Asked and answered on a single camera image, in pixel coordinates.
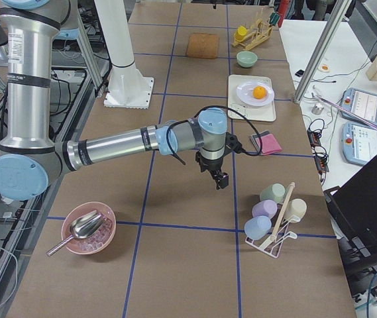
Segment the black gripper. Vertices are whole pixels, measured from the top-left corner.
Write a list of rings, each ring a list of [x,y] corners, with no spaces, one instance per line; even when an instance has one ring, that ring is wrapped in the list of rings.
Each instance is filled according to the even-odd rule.
[[[226,133],[225,141],[217,150],[201,148],[195,154],[195,161],[199,164],[201,172],[208,171],[215,178],[216,189],[224,189],[228,186],[228,174],[221,170],[223,159],[226,155],[235,152],[243,152],[242,144],[231,133]]]

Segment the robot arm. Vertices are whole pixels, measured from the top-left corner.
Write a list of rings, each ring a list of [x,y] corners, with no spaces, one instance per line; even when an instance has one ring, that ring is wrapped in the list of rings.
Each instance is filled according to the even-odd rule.
[[[77,140],[101,84],[106,106],[147,109],[152,78],[137,69],[122,1],[95,1],[95,12],[110,65],[92,76],[83,68],[78,85],[58,77],[52,65],[56,37],[84,33],[77,1],[0,1],[0,21],[8,30],[7,104],[0,130],[0,195],[26,201],[44,193],[64,175],[84,166],[158,151],[175,156],[195,151],[202,172],[217,189],[229,184],[222,171],[234,151],[224,106],[204,107],[192,118],[167,121],[95,139]]]

